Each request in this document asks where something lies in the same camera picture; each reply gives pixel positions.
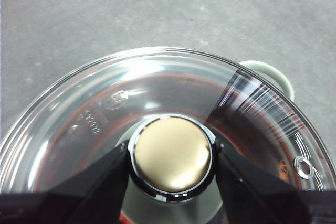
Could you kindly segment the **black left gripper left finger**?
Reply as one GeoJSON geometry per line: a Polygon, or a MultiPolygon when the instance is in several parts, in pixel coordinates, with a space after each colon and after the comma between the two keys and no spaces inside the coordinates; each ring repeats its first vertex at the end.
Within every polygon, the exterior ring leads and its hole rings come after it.
{"type": "Polygon", "coordinates": [[[1,194],[1,223],[117,223],[128,178],[120,144],[48,191],[1,194]]]}

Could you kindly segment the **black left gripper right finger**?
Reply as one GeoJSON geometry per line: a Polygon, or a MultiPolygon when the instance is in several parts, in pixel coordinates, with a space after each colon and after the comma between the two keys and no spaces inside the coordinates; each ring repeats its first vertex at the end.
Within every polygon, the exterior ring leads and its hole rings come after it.
{"type": "Polygon", "coordinates": [[[304,191],[219,144],[216,183],[229,223],[335,223],[335,192],[304,191]]]}

